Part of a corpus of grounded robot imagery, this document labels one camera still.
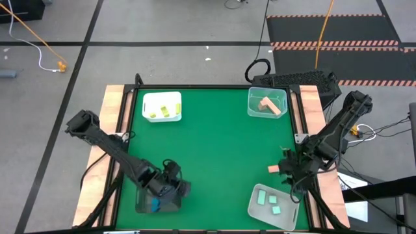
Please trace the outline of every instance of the light green cube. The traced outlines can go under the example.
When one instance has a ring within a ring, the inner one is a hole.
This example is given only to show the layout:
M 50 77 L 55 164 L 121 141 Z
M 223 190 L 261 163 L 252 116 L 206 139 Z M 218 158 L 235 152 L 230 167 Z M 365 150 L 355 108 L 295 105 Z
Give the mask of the light green cube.
M 278 205 L 273 207 L 272 209 L 273 209 L 273 215 L 280 214 L 280 207 Z
M 257 204 L 264 205 L 266 202 L 266 191 L 259 189 L 259 195 L 257 197 Z
M 268 197 L 268 202 L 270 204 L 276 204 L 278 202 L 278 198 L 276 196 L 269 196 Z

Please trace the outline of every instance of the green tabletop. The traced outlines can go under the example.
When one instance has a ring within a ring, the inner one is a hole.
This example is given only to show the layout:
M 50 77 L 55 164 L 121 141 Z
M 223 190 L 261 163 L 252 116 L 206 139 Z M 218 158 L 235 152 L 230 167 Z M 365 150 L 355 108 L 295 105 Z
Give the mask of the green tabletop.
M 179 91 L 182 120 L 150 123 L 142 116 L 143 95 Z M 267 167 L 283 158 L 280 148 L 294 149 L 289 111 L 281 118 L 247 115 L 248 89 L 139 90 L 129 153 L 158 167 L 172 159 L 192 183 L 188 198 L 175 213 L 139 214 L 136 187 L 124 179 L 116 228 L 120 229 L 277 229 L 247 213 L 254 185 L 261 183 L 283 192 L 283 176 Z M 305 201 L 296 229 L 309 229 Z

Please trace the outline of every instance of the white paper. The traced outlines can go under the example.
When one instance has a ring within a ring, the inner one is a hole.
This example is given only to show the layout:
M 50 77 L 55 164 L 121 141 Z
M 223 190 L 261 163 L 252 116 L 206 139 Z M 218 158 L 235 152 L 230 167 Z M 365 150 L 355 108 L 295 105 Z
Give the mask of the white paper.
M 357 187 L 362 187 L 362 186 L 366 186 L 367 182 L 362 181 L 360 179 L 356 179 L 354 177 L 351 177 L 349 175 L 345 175 L 342 173 L 338 172 L 338 176 L 343 179 L 343 181 L 349 185 L 351 188 L 357 188 Z M 339 180 L 339 184 L 341 186 L 342 190 L 347 190 L 348 187 L 346 185 L 343 184 L 343 182 L 341 182 L 341 180 Z M 346 207 L 346 213 L 349 217 L 352 218 L 357 218 L 358 220 L 364 221 L 364 222 L 368 222 L 369 221 L 369 216 L 368 216 L 368 203 L 366 201 L 357 201 L 357 202 L 350 202 L 350 203 L 346 203 L 345 207 Z

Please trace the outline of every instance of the white cable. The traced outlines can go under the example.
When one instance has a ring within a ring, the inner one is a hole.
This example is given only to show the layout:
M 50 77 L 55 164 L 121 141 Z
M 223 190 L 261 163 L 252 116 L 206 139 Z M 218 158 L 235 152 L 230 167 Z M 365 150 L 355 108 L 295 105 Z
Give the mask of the white cable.
M 368 138 L 368 139 L 363 139 L 363 140 L 353 140 L 353 141 L 348 142 L 349 144 L 356 143 L 356 142 L 370 141 L 370 140 L 374 140 L 377 137 L 377 133 L 374 131 L 374 129 L 372 127 L 368 126 L 367 124 L 364 124 L 364 123 L 361 123 L 361 124 L 357 125 L 357 131 L 359 131 L 360 126 L 368 127 L 372 131 L 372 134 L 374 136 L 371 137 L 371 138 Z
M 7 0 L 8 1 L 8 7 L 10 8 L 10 11 L 11 11 L 11 13 L 13 13 L 13 8 L 12 8 L 12 3 L 10 2 L 10 0 Z M 19 38 L 15 38 L 13 35 L 12 35 L 12 28 L 13 28 L 13 22 L 14 22 L 14 17 L 12 16 L 12 20 L 10 21 L 10 27 L 8 28 L 8 34 L 10 35 L 10 37 L 11 38 L 13 38 L 13 39 L 15 39 L 15 40 L 18 40 L 18 41 L 20 41 L 20 42 L 25 42 L 25 43 L 27 43 L 27 44 L 29 44 L 29 45 L 31 45 L 31 46 L 33 46 L 33 47 L 35 47 L 35 48 L 37 48 L 38 49 L 38 51 L 39 51 L 39 67 L 41 68 L 41 69 L 43 69 L 43 70 L 45 70 L 45 71 L 49 71 L 49 72 L 59 72 L 59 70 L 57 70 L 57 69 L 47 69 L 47 68 L 44 68 L 40 63 L 41 63 L 41 61 L 42 61 L 42 51 L 40 50 L 40 48 L 37 46 L 37 45 L 34 45 L 34 44 L 32 44 L 32 43 L 30 43 L 30 42 L 28 42 L 28 41 L 25 41 L 25 40 L 22 40 L 22 39 L 19 39 Z

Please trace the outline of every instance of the orange cable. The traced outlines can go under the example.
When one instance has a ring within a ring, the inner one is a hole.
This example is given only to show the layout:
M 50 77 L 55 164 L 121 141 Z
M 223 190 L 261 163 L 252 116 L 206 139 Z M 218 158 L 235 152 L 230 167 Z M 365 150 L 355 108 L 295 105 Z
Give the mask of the orange cable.
M 328 9 L 328 13 L 326 13 L 324 25 L 322 26 L 322 30 L 320 31 L 320 35 L 319 35 L 319 39 L 318 39 L 317 54 L 315 55 L 315 69 L 318 68 L 318 57 L 319 57 L 320 41 L 322 40 L 322 36 L 324 35 L 324 31 L 325 31 L 325 27 L 326 27 L 326 22 L 328 21 L 328 18 L 330 17 L 330 14 L 331 14 L 332 6 L 333 6 L 333 1 L 334 0 L 331 0 L 331 5 L 330 5 L 330 8 Z
M 62 58 L 60 55 L 58 55 L 58 53 L 56 53 L 44 40 L 42 40 L 34 31 L 32 31 L 32 29 L 27 26 L 19 17 L 17 17 L 15 14 L 13 14 L 11 11 L 9 11 L 9 9 L 7 7 L 5 7 L 3 4 L 0 3 L 0 7 L 3 8 L 4 10 L 6 10 L 10 15 L 12 15 L 15 19 L 17 19 L 23 26 L 25 26 L 25 28 L 27 30 L 29 30 L 29 32 L 31 32 L 33 34 L 33 36 L 35 36 L 37 39 L 39 39 L 39 41 L 41 41 L 54 55 L 56 55 L 58 58 L 62 59 L 62 61 L 65 62 L 65 64 L 68 64 L 65 60 L 65 58 Z

